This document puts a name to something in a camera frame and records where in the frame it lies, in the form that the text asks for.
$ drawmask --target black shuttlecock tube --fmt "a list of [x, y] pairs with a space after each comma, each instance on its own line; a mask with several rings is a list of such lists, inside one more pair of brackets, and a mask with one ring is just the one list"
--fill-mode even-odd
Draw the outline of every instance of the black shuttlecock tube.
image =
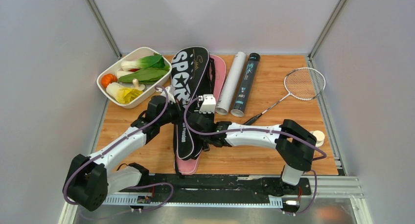
[[256, 68], [258, 67], [260, 59], [261, 56], [259, 56], [259, 54], [257, 53], [252, 53], [249, 55], [245, 73], [242, 76], [242, 81], [238, 88], [235, 104], [233, 105], [233, 109], [231, 110], [231, 114], [234, 116], [244, 116], [249, 93], [251, 92], [252, 83], [254, 82]]

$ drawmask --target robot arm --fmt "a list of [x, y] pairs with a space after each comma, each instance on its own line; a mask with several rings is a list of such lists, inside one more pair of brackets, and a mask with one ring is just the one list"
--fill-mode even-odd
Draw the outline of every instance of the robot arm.
[[[182, 109], [177, 103], [173, 102], [174, 97], [171, 92], [168, 91], [168, 96], [154, 96], [148, 104], [145, 117], [142, 116], [143, 114], [139, 116], [127, 131], [111, 144], [88, 157], [79, 154], [72, 160], [65, 183], [83, 164], [90, 163], [70, 181], [67, 189], [69, 198], [89, 211], [94, 211], [108, 195], [127, 187], [140, 186], [145, 183], [143, 177], [147, 176], [149, 171], [139, 164], [132, 163], [120, 171], [113, 173], [111, 171], [133, 151], [150, 142], [160, 132], [161, 126], [175, 123], [183, 117]], [[159, 116], [166, 98], [168, 98], [169, 104], [164, 114], [154, 124], [137, 132], [138, 129]], [[239, 132], [200, 136], [216, 147], [252, 145], [276, 149], [287, 163], [281, 174], [281, 186], [297, 185], [303, 172], [311, 169], [313, 149], [295, 139], [290, 141], [284, 135], [271, 133], [272, 130], [287, 132], [315, 145], [315, 137], [292, 120], [284, 120], [281, 125], [274, 126], [244, 126], [228, 121], [213, 123], [203, 113], [193, 112], [190, 114], [188, 122], [190, 122], [192, 128], [202, 132], [241, 129]], [[243, 128], [257, 128], [269, 132], [242, 131]], [[95, 161], [89, 161], [99, 155], [102, 156]]]

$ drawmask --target mushroom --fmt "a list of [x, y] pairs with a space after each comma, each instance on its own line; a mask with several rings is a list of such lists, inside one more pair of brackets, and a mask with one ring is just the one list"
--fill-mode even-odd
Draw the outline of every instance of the mushroom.
[[138, 82], [137, 79], [133, 79], [133, 88], [140, 90], [140, 91], [144, 91], [145, 89], [145, 84], [141, 84]]

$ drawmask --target white wall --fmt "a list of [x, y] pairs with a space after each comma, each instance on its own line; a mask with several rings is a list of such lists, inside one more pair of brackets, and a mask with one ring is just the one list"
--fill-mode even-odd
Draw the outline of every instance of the white wall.
[[338, 0], [95, 0], [123, 53], [308, 53]]
[[315, 61], [374, 223], [413, 223], [414, 0], [349, 0]]
[[55, 224], [115, 55], [84, 0], [0, 0], [0, 21], [0, 223]]

